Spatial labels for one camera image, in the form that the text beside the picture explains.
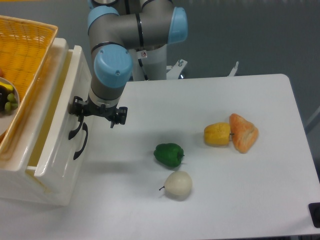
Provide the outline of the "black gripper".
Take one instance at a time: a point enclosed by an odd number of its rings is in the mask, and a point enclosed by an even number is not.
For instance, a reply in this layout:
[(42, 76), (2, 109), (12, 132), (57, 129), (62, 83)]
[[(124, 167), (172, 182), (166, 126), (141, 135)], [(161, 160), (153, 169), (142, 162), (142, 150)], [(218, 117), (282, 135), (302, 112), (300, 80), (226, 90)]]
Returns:
[(81, 97), (75, 96), (69, 113), (78, 116), (77, 121), (79, 123), (82, 123), (84, 117), (88, 116), (105, 118), (110, 121), (110, 128), (112, 129), (115, 125), (124, 125), (126, 123), (128, 108), (125, 106), (117, 108), (117, 104), (115, 106), (107, 106), (106, 103), (96, 105), (89, 97), (86, 101), (83, 101)]

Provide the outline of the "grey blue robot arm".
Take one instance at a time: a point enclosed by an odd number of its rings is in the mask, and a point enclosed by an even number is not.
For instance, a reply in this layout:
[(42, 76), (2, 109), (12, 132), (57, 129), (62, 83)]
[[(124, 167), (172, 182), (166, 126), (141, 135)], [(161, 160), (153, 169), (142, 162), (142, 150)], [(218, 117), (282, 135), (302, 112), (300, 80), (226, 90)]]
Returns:
[(88, 116), (123, 125), (128, 109), (117, 105), (132, 75), (129, 51), (185, 41), (187, 14), (171, 0), (90, 0), (88, 4), (93, 74), (87, 100), (75, 96), (70, 114), (78, 117), (80, 126)]

